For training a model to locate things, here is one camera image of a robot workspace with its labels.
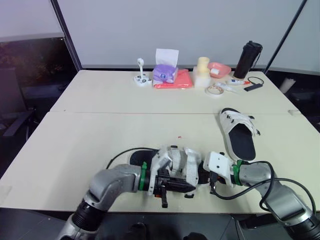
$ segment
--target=tape roll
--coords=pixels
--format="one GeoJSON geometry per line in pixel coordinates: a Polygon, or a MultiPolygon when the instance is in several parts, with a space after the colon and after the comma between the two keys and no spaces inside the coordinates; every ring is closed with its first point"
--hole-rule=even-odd
{"type": "Polygon", "coordinates": [[[211,98],[219,98],[224,93],[224,90],[219,86],[211,85],[204,92],[211,98]]]}

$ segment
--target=green ring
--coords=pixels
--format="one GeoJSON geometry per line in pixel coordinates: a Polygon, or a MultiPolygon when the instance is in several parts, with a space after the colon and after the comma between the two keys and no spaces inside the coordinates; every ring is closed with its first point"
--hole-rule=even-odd
{"type": "Polygon", "coordinates": [[[147,171],[147,163],[144,161],[141,167],[141,177],[140,177],[140,184],[139,190],[143,191],[145,186],[145,179],[146,179],[146,171],[147,171]]]}
{"type": "Polygon", "coordinates": [[[242,160],[238,160],[238,161],[236,162],[236,165],[233,165],[233,166],[232,166],[235,184],[237,184],[237,185],[239,185],[239,186],[242,186],[242,184],[241,184],[241,182],[240,182],[240,179],[239,179],[239,170],[240,170],[241,164],[242,164],[242,160]]]}

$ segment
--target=purple tissue package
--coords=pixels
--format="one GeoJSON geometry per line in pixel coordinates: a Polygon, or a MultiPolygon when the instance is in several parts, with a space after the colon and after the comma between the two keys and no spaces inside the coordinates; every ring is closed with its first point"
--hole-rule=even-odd
{"type": "Polygon", "coordinates": [[[177,77],[178,68],[170,65],[158,64],[154,67],[153,84],[169,83],[173,84],[177,77]]]}

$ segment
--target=white tissue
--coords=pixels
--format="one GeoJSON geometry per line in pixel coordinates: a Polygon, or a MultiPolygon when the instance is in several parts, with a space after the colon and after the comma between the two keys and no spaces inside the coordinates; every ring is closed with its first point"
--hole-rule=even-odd
{"type": "Polygon", "coordinates": [[[210,70],[210,73],[216,74],[216,75],[218,75],[219,72],[220,72],[219,69],[216,69],[216,68],[211,68],[211,70],[210,70]]]}
{"type": "Polygon", "coordinates": [[[178,56],[179,50],[157,48],[155,51],[155,64],[164,64],[176,68],[178,56]]]}

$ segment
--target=white slipper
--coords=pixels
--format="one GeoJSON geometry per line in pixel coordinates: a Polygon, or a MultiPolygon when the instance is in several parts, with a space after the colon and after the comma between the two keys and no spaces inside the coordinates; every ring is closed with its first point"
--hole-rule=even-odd
{"type": "Polygon", "coordinates": [[[229,156],[234,160],[252,161],[256,158],[253,136],[260,132],[247,116],[235,109],[224,108],[220,112],[222,126],[229,156]]]}

